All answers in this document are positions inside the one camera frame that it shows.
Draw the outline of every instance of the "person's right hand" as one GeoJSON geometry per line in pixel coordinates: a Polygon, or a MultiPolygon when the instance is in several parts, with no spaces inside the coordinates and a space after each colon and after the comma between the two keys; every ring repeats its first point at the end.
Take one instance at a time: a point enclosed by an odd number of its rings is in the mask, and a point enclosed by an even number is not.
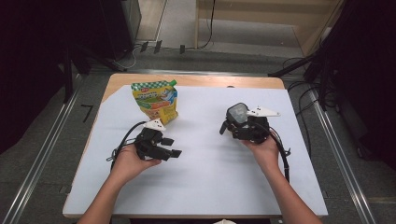
{"type": "Polygon", "coordinates": [[[253,152],[256,162],[260,165],[265,175],[271,171],[280,171],[278,166],[279,150],[271,136],[268,136],[261,144],[255,144],[248,140],[243,140],[242,143],[253,152]]]}

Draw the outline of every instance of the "yellow packaging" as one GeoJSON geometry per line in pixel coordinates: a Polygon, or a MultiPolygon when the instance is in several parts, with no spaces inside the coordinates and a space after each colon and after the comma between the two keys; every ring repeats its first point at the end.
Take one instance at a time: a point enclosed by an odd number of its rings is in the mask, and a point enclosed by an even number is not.
{"type": "Polygon", "coordinates": [[[167,124],[177,117],[176,84],[175,80],[142,82],[133,83],[131,88],[140,110],[150,119],[161,119],[163,124],[167,124]]]}

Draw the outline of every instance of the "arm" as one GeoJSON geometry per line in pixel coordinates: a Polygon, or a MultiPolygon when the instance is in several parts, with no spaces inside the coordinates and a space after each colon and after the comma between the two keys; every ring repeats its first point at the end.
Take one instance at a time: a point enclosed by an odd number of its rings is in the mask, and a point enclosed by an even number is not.
{"type": "Polygon", "coordinates": [[[278,166],[279,151],[274,139],[268,137],[267,140],[259,145],[249,141],[242,142],[253,152],[256,162],[267,177],[284,221],[288,224],[321,223],[320,219],[303,202],[285,176],[282,175],[278,166]]]}
{"type": "Polygon", "coordinates": [[[99,189],[90,207],[78,221],[78,224],[108,224],[111,219],[111,214],[113,213],[114,204],[116,203],[122,187],[144,170],[159,163],[161,163],[159,160],[140,160],[134,145],[124,147],[117,157],[110,175],[99,189]]]}

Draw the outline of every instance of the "wooden table edge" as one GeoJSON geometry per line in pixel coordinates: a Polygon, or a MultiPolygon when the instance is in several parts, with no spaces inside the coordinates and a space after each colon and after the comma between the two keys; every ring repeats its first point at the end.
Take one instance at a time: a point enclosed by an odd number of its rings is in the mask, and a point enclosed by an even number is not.
{"type": "Polygon", "coordinates": [[[196,76],[174,74],[113,74],[106,86],[102,102],[124,85],[136,82],[152,82],[161,80],[176,80],[177,86],[202,86],[202,87],[239,87],[263,88],[284,90],[282,79],[278,77],[236,77],[236,76],[196,76]]]}

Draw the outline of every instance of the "metal rail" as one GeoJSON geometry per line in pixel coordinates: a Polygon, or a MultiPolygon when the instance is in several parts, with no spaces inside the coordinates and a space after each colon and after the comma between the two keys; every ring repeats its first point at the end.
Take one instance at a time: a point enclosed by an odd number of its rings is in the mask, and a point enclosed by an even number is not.
{"type": "Polygon", "coordinates": [[[85,78],[81,75],[76,76],[76,89],[73,95],[70,97],[68,103],[62,106],[58,117],[53,123],[49,134],[44,141],[43,146],[41,147],[40,151],[37,154],[37,157],[35,158],[35,162],[33,163],[29,173],[22,182],[18,190],[17,196],[15,197],[14,202],[12,203],[6,214],[5,219],[3,220],[3,224],[16,224],[19,222],[21,214],[26,204],[28,203],[30,196],[33,193],[33,190],[35,189],[38,178],[41,176],[41,173],[44,170],[44,167],[50,157],[50,153],[52,152],[52,149],[56,144],[59,134],[62,131],[62,128],[70,114],[71,109],[73,108],[73,105],[79,93],[79,89],[82,86],[84,79],[85,78]]]}
{"type": "MultiPolygon", "coordinates": [[[[315,91],[311,91],[310,97],[314,101],[318,99],[318,94],[315,91]]],[[[334,154],[334,157],[338,163],[338,167],[340,168],[341,174],[346,182],[350,196],[356,206],[359,216],[361,217],[361,223],[375,224],[376,221],[373,212],[371,211],[370,205],[368,204],[363,190],[361,189],[361,186],[349,165],[347,156],[345,155],[340,141],[338,140],[338,137],[332,127],[328,113],[323,111],[318,103],[315,103],[315,109],[323,126],[323,130],[329,140],[332,153],[334,154]]]]}

